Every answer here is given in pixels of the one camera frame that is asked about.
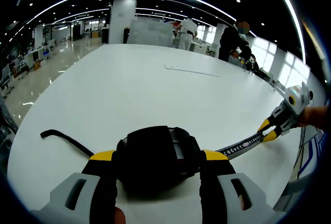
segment window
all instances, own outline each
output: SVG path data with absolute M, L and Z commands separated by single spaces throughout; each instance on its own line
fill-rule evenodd
M 210 44 L 214 43 L 215 34 L 216 34 L 216 27 L 215 26 L 210 26 L 208 28 L 206 42 L 208 42 Z
M 306 66 L 299 58 L 287 52 L 283 68 L 280 72 L 278 81 L 285 88 L 307 83 L 310 68 Z
M 199 39 L 203 39 L 203 34 L 205 33 L 206 26 L 198 26 L 198 35 Z
M 273 64 L 277 46 L 265 39 L 255 38 L 252 46 L 252 54 L 257 59 L 260 68 L 266 72 L 270 72 Z

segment human hand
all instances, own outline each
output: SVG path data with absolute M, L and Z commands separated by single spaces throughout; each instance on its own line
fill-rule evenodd
M 234 50 L 231 50 L 231 51 L 230 51 L 230 54 L 231 54 L 233 57 L 235 57 L 235 58 L 239 58 L 238 53 L 237 53 L 236 51 L 234 51 Z
M 305 127 L 308 125 L 308 121 L 311 116 L 311 110 L 311 107 L 305 107 L 305 109 L 302 111 L 301 115 L 298 118 L 299 127 Z

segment black ceiling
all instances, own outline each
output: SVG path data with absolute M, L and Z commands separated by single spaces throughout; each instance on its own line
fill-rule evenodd
M 9 39 L 13 37 L 13 35 L 28 20 L 59 1 L 61 0 L 5 0 L 3 2 L 5 14 L 2 13 L 2 21 L 0 23 L 0 42 L 2 42 L 2 44 L 0 44 L 0 51 L 3 51 L 3 48 L 9 44 Z M 280 48 L 285 51 L 289 50 L 298 57 L 302 57 L 299 38 L 291 15 L 283 0 L 241 0 L 240 3 L 237 3 L 236 0 L 203 1 L 216 6 L 235 18 L 245 17 L 247 22 L 250 24 L 251 30 L 257 36 L 272 42 L 277 40 L 277 45 Z M 52 23 L 55 21 L 54 18 L 59 20 L 69 16 L 69 13 L 72 15 L 95 9 L 108 8 L 108 4 L 112 2 L 113 0 L 69 0 L 46 11 L 29 23 L 29 25 L 27 25 L 21 32 L 23 35 L 26 32 L 30 32 L 31 30 L 28 30 L 28 27 L 33 28 L 35 25 L 39 24 L 39 20 L 41 23 Z M 219 19 L 216 19 L 215 16 L 218 16 L 228 23 L 233 23 L 233 20 L 229 17 L 193 0 L 137 0 L 137 7 L 139 8 L 155 9 L 156 5 L 160 10 L 190 15 L 196 19 L 200 19 L 200 17 L 202 17 L 202 21 L 214 26 L 221 22 Z M 151 11 L 147 10 L 137 10 L 137 12 L 151 13 Z M 104 14 L 101 14 L 101 11 L 90 13 L 90 15 L 94 15 L 96 17 Z M 14 27 L 11 30 L 8 30 L 8 26 L 10 24 Z

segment white tabletop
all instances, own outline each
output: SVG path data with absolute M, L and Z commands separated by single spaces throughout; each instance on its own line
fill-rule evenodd
M 210 71 L 220 77 L 167 70 L 164 65 Z M 92 152 L 116 149 L 130 132 L 157 125 L 181 127 L 201 149 L 217 150 L 256 132 L 282 97 L 243 69 L 199 53 L 135 44 L 104 45 L 71 66 L 37 99 L 14 140 L 8 178 L 28 209 L 41 209 L 50 191 L 87 158 L 58 137 L 57 129 Z M 260 144 L 231 160 L 266 193 L 274 206 L 296 159 L 300 130 Z M 201 223 L 199 175 L 165 199 L 131 201 L 118 183 L 116 205 L 127 223 Z

